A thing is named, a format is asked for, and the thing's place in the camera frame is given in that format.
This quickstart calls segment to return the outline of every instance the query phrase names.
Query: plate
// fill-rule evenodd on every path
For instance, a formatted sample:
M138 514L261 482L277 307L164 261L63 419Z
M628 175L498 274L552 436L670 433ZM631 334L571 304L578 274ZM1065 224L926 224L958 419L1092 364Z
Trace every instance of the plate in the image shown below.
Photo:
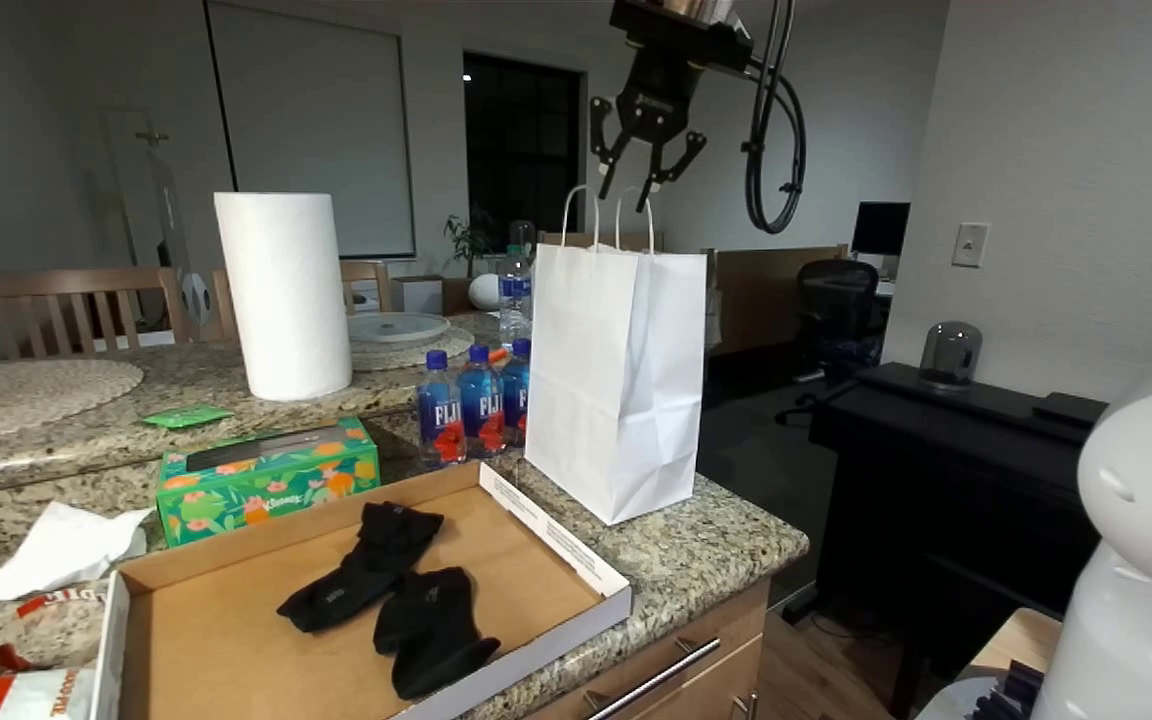
M355 312L348 318L351 343L415 343L443 337L451 329L447 318L421 318L421 312Z

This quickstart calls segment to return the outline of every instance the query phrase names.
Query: tissue box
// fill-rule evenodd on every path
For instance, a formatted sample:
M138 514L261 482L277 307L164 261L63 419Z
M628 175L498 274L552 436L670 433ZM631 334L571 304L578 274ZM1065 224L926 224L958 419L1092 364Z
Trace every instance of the tissue box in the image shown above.
M155 488L159 540L178 547L368 488L380 488L380 458L355 418L320 433L168 458Z

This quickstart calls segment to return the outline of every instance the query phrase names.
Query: white paper bag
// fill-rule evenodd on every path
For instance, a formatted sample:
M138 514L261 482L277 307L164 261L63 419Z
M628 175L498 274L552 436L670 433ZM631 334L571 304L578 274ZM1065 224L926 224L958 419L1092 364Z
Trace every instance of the white paper bag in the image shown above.
M651 213L648 252L534 249L523 458L605 526L692 496L705 276L655 252Z

